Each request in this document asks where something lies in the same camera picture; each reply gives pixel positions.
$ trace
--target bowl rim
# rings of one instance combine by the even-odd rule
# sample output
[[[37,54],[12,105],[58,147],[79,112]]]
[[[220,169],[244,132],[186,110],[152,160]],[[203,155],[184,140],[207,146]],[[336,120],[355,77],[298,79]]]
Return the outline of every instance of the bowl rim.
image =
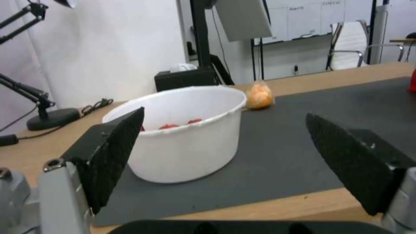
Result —
[[[140,132],[138,137],[153,137],[153,136],[156,136],[156,135],[179,133],[179,132],[186,131],[189,128],[202,127],[202,126],[208,125],[210,123],[214,123],[214,122],[222,119],[223,117],[225,117],[227,115],[233,114],[236,111],[241,110],[243,107],[245,107],[245,105],[247,103],[247,97],[246,97],[245,93],[243,93],[241,90],[238,90],[236,88],[224,87],[224,86],[191,86],[191,87],[185,87],[185,88],[179,88],[179,89],[157,92],[157,93],[153,93],[153,94],[150,94],[150,95],[146,95],[146,96],[143,96],[143,97],[139,97],[139,98],[127,101],[126,103],[112,109],[107,114],[105,114],[105,116],[103,116],[103,118],[102,118],[102,123],[107,123],[107,122],[112,121],[113,119],[111,117],[112,117],[112,115],[114,115],[115,112],[119,111],[120,109],[126,108],[129,105],[134,105],[137,102],[141,102],[141,101],[146,100],[146,99],[150,99],[150,98],[154,98],[154,97],[158,97],[158,96],[162,96],[162,95],[166,95],[166,94],[182,92],[184,90],[226,90],[227,92],[233,92],[233,93],[241,95],[241,97],[243,99],[238,105],[236,105],[235,107],[233,107],[232,109],[230,109],[229,111],[227,111],[225,113],[213,116],[213,117],[208,118],[208,119],[204,119],[202,121],[199,121],[199,122],[196,122],[196,123],[193,123],[193,124],[181,125],[179,127],[174,127],[174,128],[169,128],[169,129],[161,129],[161,130],[156,129],[156,130]]]

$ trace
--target red object on table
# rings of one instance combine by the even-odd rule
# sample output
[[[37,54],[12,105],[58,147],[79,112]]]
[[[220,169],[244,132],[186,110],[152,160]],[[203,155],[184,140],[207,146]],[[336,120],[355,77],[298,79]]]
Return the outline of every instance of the red object on table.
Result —
[[[166,125],[163,125],[162,127],[160,127],[159,130],[173,128],[173,127],[179,127],[179,125],[176,125],[176,124],[166,124]]]
[[[192,119],[192,120],[188,121],[188,124],[194,124],[194,123],[197,123],[197,122],[200,122],[200,121],[202,121],[202,119]]]
[[[412,79],[410,80],[409,92],[416,92],[416,69],[413,71]]]

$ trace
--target office chair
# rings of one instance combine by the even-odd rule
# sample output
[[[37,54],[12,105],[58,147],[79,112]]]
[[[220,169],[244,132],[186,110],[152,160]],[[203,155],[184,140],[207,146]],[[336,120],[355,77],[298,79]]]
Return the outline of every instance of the office chair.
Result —
[[[364,54],[371,47],[397,46],[400,50],[398,61],[403,57],[403,46],[398,44],[368,45],[368,29],[364,20],[341,22],[331,25],[332,40],[326,70],[342,70],[368,66],[363,62]]]

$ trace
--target chair armrest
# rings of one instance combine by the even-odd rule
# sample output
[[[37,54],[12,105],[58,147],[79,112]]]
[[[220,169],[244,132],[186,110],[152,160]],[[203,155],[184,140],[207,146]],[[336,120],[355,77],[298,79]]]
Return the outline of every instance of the chair armrest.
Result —
[[[356,53],[359,56],[357,67],[361,67],[363,63],[363,53],[359,50],[333,50],[329,55],[332,56],[335,53]]]
[[[398,62],[401,62],[401,59],[403,58],[403,53],[404,53],[404,49],[403,46],[400,44],[375,44],[375,45],[369,45],[366,48],[366,51],[371,48],[371,47],[384,47],[384,46],[397,46],[397,48],[400,50],[400,54],[399,54],[399,59],[397,60]]]

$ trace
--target wooden table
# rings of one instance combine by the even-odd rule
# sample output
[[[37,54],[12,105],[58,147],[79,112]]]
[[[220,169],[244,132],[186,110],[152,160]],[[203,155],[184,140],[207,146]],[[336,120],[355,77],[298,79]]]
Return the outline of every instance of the wooden table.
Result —
[[[410,76],[414,65],[410,63],[387,63],[349,70],[325,72],[267,81],[275,96],[289,95],[334,87],[363,84],[396,77]],[[249,85],[235,88],[246,90]],[[23,140],[17,145],[0,147],[0,167],[19,170],[26,175],[31,186],[43,164],[61,156],[91,125],[101,122],[113,104],[71,123],[49,135]],[[38,134],[25,131],[19,136]],[[344,220],[374,222],[378,218],[368,216],[360,203],[344,188],[333,189],[237,207],[187,214],[169,219],[211,220]],[[114,227],[92,228],[93,234],[107,233]]]
[[[391,43],[403,43],[403,44],[411,44],[416,42],[416,38],[402,38],[402,39],[391,39]]]

